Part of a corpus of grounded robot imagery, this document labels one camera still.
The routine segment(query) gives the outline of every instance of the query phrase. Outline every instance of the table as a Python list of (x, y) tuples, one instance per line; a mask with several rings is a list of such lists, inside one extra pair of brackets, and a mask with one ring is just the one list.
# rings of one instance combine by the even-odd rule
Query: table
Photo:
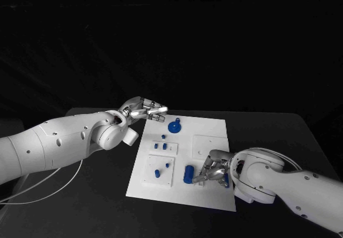
[[(107, 110), (74, 108), (66, 115)], [(303, 169), (339, 180), (298, 115), (209, 111), (170, 111), (169, 114), (225, 119), (231, 151), (268, 148), (293, 158)], [(140, 135), (144, 124), (140, 120), (131, 126)], [(0, 224), (0, 237), (337, 237), (294, 215), (278, 197), (274, 204), (248, 204), (235, 198), (236, 212), (125, 197), (140, 138), (131, 147), (120, 143), (113, 150), (97, 151), (84, 160), (72, 183), (52, 197), (10, 207)], [(13, 202), (32, 201), (56, 191), (69, 181), (78, 166), (75, 163), (62, 168)], [(23, 189), (51, 172), (30, 174)]]

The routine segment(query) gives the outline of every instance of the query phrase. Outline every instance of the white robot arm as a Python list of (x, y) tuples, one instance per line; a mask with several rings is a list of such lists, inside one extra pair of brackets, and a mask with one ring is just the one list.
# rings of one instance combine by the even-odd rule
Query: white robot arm
[(128, 127), (138, 119), (164, 122), (167, 107), (136, 97), (115, 111), (52, 119), (17, 135), (0, 138), (0, 184), (65, 167), (121, 141), (133, 145), (138, 134)]
[[(294, 172), (283, 172), (281, 158), (294, 165)], [(218, 180), (226, 186), (223, 175), (228, 172), (236, 185), (235, 196), (245, 202), (271, 204), (278, 195), (297, 215), (343, 237), (342, 182), (301, 170), (288, 157), (262, 148), (236, 154), (212, 150), (193, 182)]]

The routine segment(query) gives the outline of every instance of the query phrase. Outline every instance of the blue object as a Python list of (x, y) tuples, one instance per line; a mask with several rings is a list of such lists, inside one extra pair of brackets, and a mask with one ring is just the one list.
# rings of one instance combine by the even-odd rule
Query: blue object
[(156, 170), (156, 177), (159, 178), (162, 175), (160, 175), (160, 170)]
[(183, 175), (183, 182), (187, 184), (193, 183), (193, 174), (195, 174), (195, 167), (192, 165), (186, 166), (185, 175)]
[(229, 188), (231, 184), (229, 184), (229, 175), (228, 175), (228, 173), (223, 175), (223, 178), (225, 178), (225, 182), (228, 183), (228, 186), (225, 186), (225, 188)]
[(177, 133), (180, 131), (180, 118), (176, 118), (176, 120), (173, 122), (170, 122), (169, 131), (172, 133)]

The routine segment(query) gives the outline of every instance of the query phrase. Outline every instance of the white platform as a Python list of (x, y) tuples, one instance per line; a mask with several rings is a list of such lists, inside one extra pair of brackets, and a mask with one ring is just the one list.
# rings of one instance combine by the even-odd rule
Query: white platform
[[(173, 134), (169, 132), (169, 123), (174, 121), (176, 118), (180, 118), (182, 130)], [(167, 155), (167, 151), (154, 150), (151, 147), (153, 141), (160, 142), (159, 146), (163, 143), (177, 144), (176, 155)], [(198, 153), (195, 158), (193, 143), (196, 152), (200, 151), (202, 154)], [(203, 161), (208, 156), (206, 153), (212, 149), (229, 151), (225, 120), (173, 115), (166, 116), (164, 123), (147, 120), (127, 188), (127, 196), (236, 211), (231, 179), (229, 188), (222, 187), (218, 181), (206, 181), (203, 185), (186, 184), (183, 182), (186, 165), (195, 166), (196, 176), (203, 166)], [(169, 159), (172, 160), (172, 167), (166, 169), (166, 161)], [(163, 170), (160, 178), (154, 177), (156, 169)]]

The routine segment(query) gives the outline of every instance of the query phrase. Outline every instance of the black background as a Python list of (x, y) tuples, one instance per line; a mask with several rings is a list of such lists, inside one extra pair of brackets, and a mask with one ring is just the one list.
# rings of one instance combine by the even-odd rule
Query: black background
[(30, 128), (141, 96), (174, 110), (297, 113), (343, 178), (343, 5), (321, 1), (0, 7), (0, 116)]

